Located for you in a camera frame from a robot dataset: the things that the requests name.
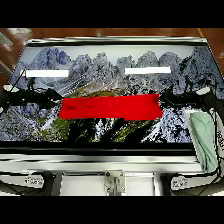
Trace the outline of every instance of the mountain image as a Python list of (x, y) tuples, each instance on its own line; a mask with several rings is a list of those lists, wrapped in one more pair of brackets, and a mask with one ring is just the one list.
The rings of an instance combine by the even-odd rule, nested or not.
[[(125, 68), (170, 66), (170, 74), (125, 75)], [(116, 64), (107, 59), (105, 52), (91, 58), (88, 54), (72, 60), (66, 50), (43, 48), (27, 63), (22, 56), (10, 79), (22, 89), (28, 89), (29, 78), (20, 77), (20, 71), (69, 70), (68, 78), (36, 78), (34, 89), (52, 88), (63, 97), (127, 96), (132, 94), (162, 93), (173, 86), (174, 94), (195, 91), (211, 86), (220, 99), (224, 99), (224, 83), (217, 65), (207, 47), (194, 47), (192, 55), (180, 58), (165, 52), (157, 58), (152, 51), (141, 55), (137, 61), (132, 56), (117, 58)], [(193, 85), (186, 83), (186, 76)], [(191, 142), (184, 111), (192, 109), (163, 108), (163, 117), (154, 121), (125, 121), (123, 119), (73, 119), (58, 118), (61, 101), (52, 109), (40, 109), (35, 103), (10, 106), (0, 117), (2, 141), (68, 141), (72, 126), (74, 142)]]

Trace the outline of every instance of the green cloth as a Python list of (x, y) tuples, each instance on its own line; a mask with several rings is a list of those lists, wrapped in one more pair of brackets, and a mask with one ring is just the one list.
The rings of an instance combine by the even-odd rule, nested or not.
[(190, 114), (190, 124), (198, 153), (202, 158), (203, 168), (211, 173), (218, 167), (214, 145), (215, 125), (213, 119), (208, 113), (195, 112)]

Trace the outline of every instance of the gray sky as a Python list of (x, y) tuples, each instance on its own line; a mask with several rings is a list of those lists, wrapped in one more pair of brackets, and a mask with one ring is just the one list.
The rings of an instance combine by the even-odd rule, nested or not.
[[(92, 59), (98, 53), (105, 52), (108, 61), (116, 65), (117, 58), (132, 56), (132, 59), (137, 62), (138, 58), (147, 51), (152, 51), (159, 59), (166, 52), (176, 53), (180, 58), (188, 57), (193, 52), (193, 46), (170, 46), (170, 45), (97, 45), (97, 46), (70, 46), (57, 47), (59, 51), (65, 51), (72, 60), (75, 60), (79, 55), (88, 54)], [(21, 57), (21, 61), (31, 63), (36, 55), (43, 47), (27, 47)]]

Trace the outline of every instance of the white paper strip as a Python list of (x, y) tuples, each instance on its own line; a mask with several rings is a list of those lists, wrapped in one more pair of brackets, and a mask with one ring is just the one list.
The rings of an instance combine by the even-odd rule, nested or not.
[(125, 68), (125, 75), (171, 73), (170, 67)]
[(23, 73), (23, 76), (26, 77), (68, 77), (69, 70), (26, 70)]

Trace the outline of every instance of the wooden floor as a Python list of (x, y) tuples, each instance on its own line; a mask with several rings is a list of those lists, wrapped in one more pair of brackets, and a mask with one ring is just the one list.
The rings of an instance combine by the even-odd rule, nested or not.
[[(31, 33), (13, 34), (0, 28), (13, 45), (0, 44), (0, 60), (14, 69), (25, 41), (31, 38), (76, 37), (76, 36), (193, 36), (206, 37), (219, 67), (224, 74), (224, 28), (30, 28)], [(0, 71), (0, 88), (7, 82)]]

